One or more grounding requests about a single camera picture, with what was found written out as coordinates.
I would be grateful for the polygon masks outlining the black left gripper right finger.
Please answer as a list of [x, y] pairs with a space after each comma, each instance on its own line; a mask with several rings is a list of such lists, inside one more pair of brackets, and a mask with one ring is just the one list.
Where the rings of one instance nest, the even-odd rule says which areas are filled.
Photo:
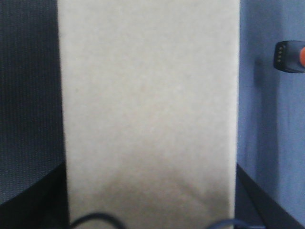
[[235, 217], [253, 229], [303, 229], [304, 226], [276, 203], [250, 176], [236, 166]]

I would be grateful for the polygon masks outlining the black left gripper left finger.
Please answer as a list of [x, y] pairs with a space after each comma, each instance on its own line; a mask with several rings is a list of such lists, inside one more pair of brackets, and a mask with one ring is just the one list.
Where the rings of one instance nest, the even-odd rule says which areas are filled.
[[0, 205], [2, 229], [64, 229], [68, 224], [64, 162], [32, 187]]

